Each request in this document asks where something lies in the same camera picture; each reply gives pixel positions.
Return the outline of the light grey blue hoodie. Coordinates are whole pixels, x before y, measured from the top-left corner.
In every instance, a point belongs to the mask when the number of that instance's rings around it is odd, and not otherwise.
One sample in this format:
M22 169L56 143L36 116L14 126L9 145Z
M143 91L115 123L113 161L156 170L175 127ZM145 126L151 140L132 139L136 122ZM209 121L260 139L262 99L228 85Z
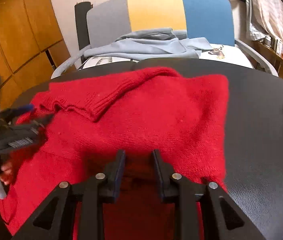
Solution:
M206 38L188 38L186 30L159 28L122 35L108 45L85 50L83 55L86 58L98 55L131 55L137 59L142 56L168 55L197 59L203 50L212 50Z

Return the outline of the white printed seat cushion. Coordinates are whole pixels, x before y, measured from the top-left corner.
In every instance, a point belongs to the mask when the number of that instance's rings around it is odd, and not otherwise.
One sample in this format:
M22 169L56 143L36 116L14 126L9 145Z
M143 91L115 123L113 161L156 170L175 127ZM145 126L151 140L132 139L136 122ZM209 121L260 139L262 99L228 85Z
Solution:
M203 50L198 59L202 60L212 60L224 63L235 64L238 66L246 67L253 69L252 63L249 61L248 57L237 48L236 46L228 46L223 44L210 44L212 50ZM118 62L139 62L145 59L184 59L184 57L171 57L168 55L155 55L155 56L142 56L140 59L137 59L135 56L125 55L117 56L90 56L88 59L84 60L84 63L79 67L79 69L86 69L96 66L101 66L108 63L118 63Z

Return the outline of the black leather cushion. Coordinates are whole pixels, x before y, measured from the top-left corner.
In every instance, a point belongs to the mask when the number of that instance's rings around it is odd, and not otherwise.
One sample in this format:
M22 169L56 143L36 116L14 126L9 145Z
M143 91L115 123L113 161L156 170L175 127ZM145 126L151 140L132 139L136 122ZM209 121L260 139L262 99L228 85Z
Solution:
M28 90L22 104L51 83L70 82L152 67L185 78L223 75L229 98L224 126L225 178L230 196L267 239L283 239L283 79L235 64L200 59L118 62L63 75ZM0 239L10 239L0 215Z

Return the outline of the grey yellow blue chair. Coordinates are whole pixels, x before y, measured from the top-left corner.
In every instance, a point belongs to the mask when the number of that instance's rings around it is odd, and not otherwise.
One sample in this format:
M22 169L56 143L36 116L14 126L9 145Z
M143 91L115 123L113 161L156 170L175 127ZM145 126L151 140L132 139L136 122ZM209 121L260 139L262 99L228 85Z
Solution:
M186 30L188 38L204 37L210 44L236 46L265 72L277 74L263 56L235 37L228 0L108 0L92 6L87 13L90 45L59 65L52 77L61 76L78 60L84 63L87 49L108 45L134 31L159 28Z

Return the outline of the red knit sweater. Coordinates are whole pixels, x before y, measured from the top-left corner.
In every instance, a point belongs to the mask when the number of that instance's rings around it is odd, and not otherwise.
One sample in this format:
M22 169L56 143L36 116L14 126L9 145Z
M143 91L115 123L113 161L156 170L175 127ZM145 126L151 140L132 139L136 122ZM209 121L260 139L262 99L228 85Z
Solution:
M56 82L18 123L46 114L47 140L11 154L14 179L0 215L15 234L62 181L77 184L126 152L120 194L103 208L106 239L173 239L174 208L160 200L151 152L191 181L224 184L229 83L171 68Z

